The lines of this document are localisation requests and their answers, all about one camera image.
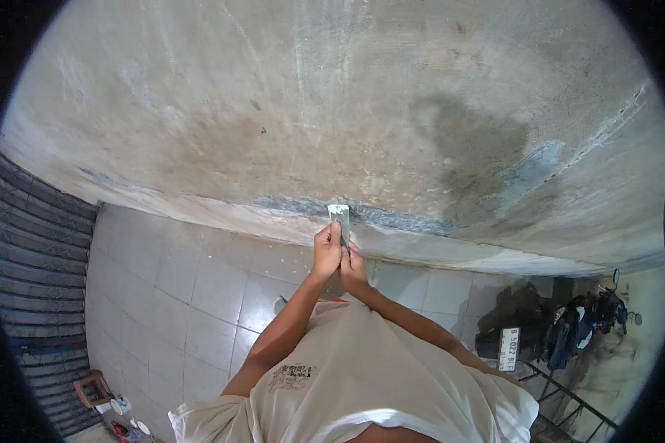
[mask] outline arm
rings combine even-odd
[[[464,366],[475,368],[484,374],[505,378],[512,384],[523,388],[520,382],[513,377],[485,364],[439,324],[388,299],[377,289],[371,287],[367,281],[364,259],[357,252],[357,246],[351,244],[350,255],[348,256],[347,251],[344,250],[340,262],[340,279],[350,295],[362,301],[385,320],[396,324],[415,337],[445,350]]]
[[[222,395],[248,397],[261,377],[285,359],[303,338],[320,291],[340,263],[340,224],[332,223],[321,230],[314,243],[315,255],[310,274],[281,313],[259,335],[241,369],[224,388]]]

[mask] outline scraper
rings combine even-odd
[[[340,244],[347,248],[347,253],[349,254],[349,206],[328,205],[328,214],[333,222],[340,222],[340,227],[342,228]]]

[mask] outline grey patch repair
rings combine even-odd
[[[556,175],[559,165],[559,152],[565,143],[552,140],[533,150],[518,164],[508,167],[500,175],[505,190],[493,195],[501,201],[496,211],[497,217],[504,217],[507,210],[515,205],[529,191],[539,188]]]
[[[310,197],[290,199],[288,197],[261,196],[256,200],[242,203],[287,213],[296,213],[301,216],[327,218],[328,203],[333,202],[311,199]],[[433,218],[415,216],[409,213],[394,212],[358,200],[348,199],[344,196],[336,197],[335,203],[347,204],[349,206],[349,221],[356,224],[385,227],[415,234],[437,235],[439,237],[450,237],[462,227],[453,220],[434,220]]]
[[[108,186],[116,186],[118,185],[118,182],[116,182],[114,179],[110,178],[106,174],[102,174],[100,172],[94,172],[90,169],[87,168],[79,168],[79,171],[85,173],[88,175],[91,179],[93,179],[95,182],[102,183],[102,184],[107,184]]]

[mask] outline person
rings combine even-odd
[[[178,443],[530,441],[539,404],[519,382],[371,287],[339,223],[314,245],[310,274],[221,397],[169,412]],[[353,299],[319,302],[336,271]]]

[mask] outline tiled floor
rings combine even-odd
[[[131,414],[174,443],[167,417],[215,398],[308,274],[313,251],[107,205],[86,285],[89,358]],[[441,324],[470,349],[480,317],[522,277],[368,262],[381,293]],[[532,279],[542,296],[553,279]],[[323,298],[342,295],[331,281]]]

